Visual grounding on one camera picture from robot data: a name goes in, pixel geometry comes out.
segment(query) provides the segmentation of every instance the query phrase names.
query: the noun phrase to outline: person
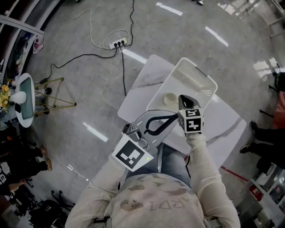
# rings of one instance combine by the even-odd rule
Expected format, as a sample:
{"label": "person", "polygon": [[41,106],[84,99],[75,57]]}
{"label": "person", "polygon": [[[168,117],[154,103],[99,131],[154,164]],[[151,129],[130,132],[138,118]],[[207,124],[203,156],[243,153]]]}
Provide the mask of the person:
{"label": "person", "polygon": [[259,161],[258,166],[266,167],[264,168],[266,170],[264,173],[268,172],[267,168],[272,167],[271,163],[276,164],[281,169],[285,169],[285,155],[282,152],[284,151],[285,129],[262,129],[254,121],[250,122],[249,127],[257,140],[271,143],[272,145],[250,141],[241,147],[240,153],[252,152],[259,155],[262,159]]}
{"label": "person", "polygon": [[0,195],[10,195],[24,184],[24,179],[37,175],[40,171],[51,171],[52,163],[49,158],[38,162],[36,157],[47,155],[45,147],[25,148],[16,138],[16,129],[11,126],[1,132],[0,139]]}
{"label": "person", "polygon": [[191,179],[181,153],[161,144],[162,149],[158,147],[162,152],[161,173],[156,155],[145,166],[128,172],[118,190],[125,169],[109,155],[82,192],[65,228],[96,227],[102,223],[116,228],[205,228],[209,225],[205,218],[213,217],[223,228],[240,228],[236,209],[206,149],[205,137],[202,134],[186,137],[192,148]]}

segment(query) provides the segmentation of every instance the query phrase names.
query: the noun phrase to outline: white cable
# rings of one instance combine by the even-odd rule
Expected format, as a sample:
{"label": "white cable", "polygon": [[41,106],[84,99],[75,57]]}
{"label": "white cable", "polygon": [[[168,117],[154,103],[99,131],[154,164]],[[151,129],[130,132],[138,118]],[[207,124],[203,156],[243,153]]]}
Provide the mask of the white cable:
{"label": "white cable", "polygon": [[77,17],[75,17],[75,18],[67,17],[67,18],[65,18],[64,20],[57,20],[57,17],[56,17],[56,18],[55,18],[55,21],[56,21],[56,22],[64,22],[64,21],[66,21],[66,20],[68,20],[68,19],[76,20],[76,19],[79,18],[83,13],[85,13],[85,12],[87,12],[87,11],[90,11],[90,17],[89,17],[89,21],[90,21],[90,39],[91,39],[91,42],[92,42],[92,44],[93,44],[94,46],[96,46],[96,47],[98,47],[98,48],[101,48],[101,49],[109,50],[109,51],[116,51],[116,50],[112,50],[112,49],[110,49],[110,48],[106,48],[106,47],[104,46],[104,44],[105,44],[106,39],[107,39],[110,35],[112,35],[113,33],[119,32],[119,31],[124,31],[124,32],[127,32],[127,33],[128,33],[128,41],[127,41],[127,43],[129,43],[129,40],[130,40],[130,34],[129,34],[129,32],[128,32],[127,30],[120,29],[120,30],[116,30],[116,31],[110,33],[108,36],[106,36],[106,38],[105,38],[104,41],[103,41],[103,47],[100,47],[100,46],[94,44],[94,42],[93,42],[93,40],[92,40],[92,23],[91,23],[92,11],[91,11],[91,9],[87,9],[87,10],[83,11],[81,14],[79,14],[79,16],[77,16]]}

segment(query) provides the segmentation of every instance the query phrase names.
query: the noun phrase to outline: black cable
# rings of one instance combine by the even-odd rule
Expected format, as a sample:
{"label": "black cable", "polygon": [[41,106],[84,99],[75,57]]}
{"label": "black cable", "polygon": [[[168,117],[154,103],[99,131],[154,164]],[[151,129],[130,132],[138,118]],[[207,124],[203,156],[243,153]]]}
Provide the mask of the black cable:
{"label": "black cable", "polygon": [[188,167],[187,167],[187,165],[189,164],[189,162],[190,162],[190,155],[188,156],[188,161],[187,161],[187,164],[186,164],[186,170],[187,170],[187,173],[188,173],[188,175],[189,175],[189,178],[191,179],[191,176],[190,176],[190,173],[189,173],[189,170],[188,170]]}
{"label": "black cable", "polygon": [[132,21],[132,24],[131,24],[131,26],[130,26],[130,34],[132,35],[132,41],[130,42],[129,45],[124,45],[124,43],[122,43],[125,47],[129,47],[129,46],[131,46],[131,45],[133,44],[133,38],[134,38],[133,31],[132,31],[133,24],[134,24],[134,21],[133,21],[133,19],[132,19],[132,14],[133,14],[133,12],[134,12],[134,0],[133,0],[133,10],[132,10],[132,12],[130,13],[130,20]]}
{"label": "black cable", "polygon": [[124,55],[123,55],[123,51],[121,49],[121,45],[120,44],[119,44],[119,48],[120,48],[121,54],[122,54],[122,61],[123,61],[123,84],[124,84],[124,92],[125,92],[125,96],[126,96]]}
{"label": "black cable", "polygon": [[64,65],[62,65],[62,66],[57,66],[57,65],[55,65],[54,63],[52,63],[51,65],[50,65],[50,75],[48,76],[48,77],[46,77],[46,78],[44,78],[43,80],[41,80],[39,83],[34,83],[35,85],[37,85],[37,84],[44,84],[45,82],[47,82],[48,81],[48,79],[52,76],[52,66],[54,65],[56,68],[58,68],[58,69],[60,69],[61,67],[64,67],[66,64],[68,64],[68,63],[70,63],[71,61],[73,61],[74,59],[77,59],[77,58],[80,58],[81,56],[97,56],[97,57],[99,57],[99,58],[102,58],[102,59],[110,59],[110,58],[113,58],[113,57],[115,57],[116,56],[116,54],[117,54],[117,46],[115,46],[116,47],[116,52],[115,52],[115,54],[113,55],[113,56],[110,56],[110,57],[104,57],[104,56],[100,56],[100,55],[97,55],[97,54],[82,54],[82,55],[80,55],[80,56],[76,56],[76,57],[74,57],[73,59],[71,59],[71,60],[69,60],[68,62],[66,62]]}

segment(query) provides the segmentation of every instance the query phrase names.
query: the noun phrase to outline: yellow flowers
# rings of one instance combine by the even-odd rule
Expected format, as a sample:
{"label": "yellow flowers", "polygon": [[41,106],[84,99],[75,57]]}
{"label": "yellow flowers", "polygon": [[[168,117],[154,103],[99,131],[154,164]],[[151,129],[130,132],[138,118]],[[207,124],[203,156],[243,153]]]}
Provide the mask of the yellow flowers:
{"label": "yellow flowers", "polygon": [[8,85],[2,85],[1,88],[2,90],[0,91],[0,107],[3,107],[4,110],[8,110],[11,91]]}

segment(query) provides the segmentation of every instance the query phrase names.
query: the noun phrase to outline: white vase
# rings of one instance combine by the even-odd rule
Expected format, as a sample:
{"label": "white vase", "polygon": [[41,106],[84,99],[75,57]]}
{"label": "white vase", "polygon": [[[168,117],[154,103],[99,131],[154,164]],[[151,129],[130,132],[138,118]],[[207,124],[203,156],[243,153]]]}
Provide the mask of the white vase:
{"label": "white vase", "polygon": [[27,100],[27,94],[23,91],[11,95],[9,99],[9,101],[15,102],[17,104],[23,104],[26,100]]}

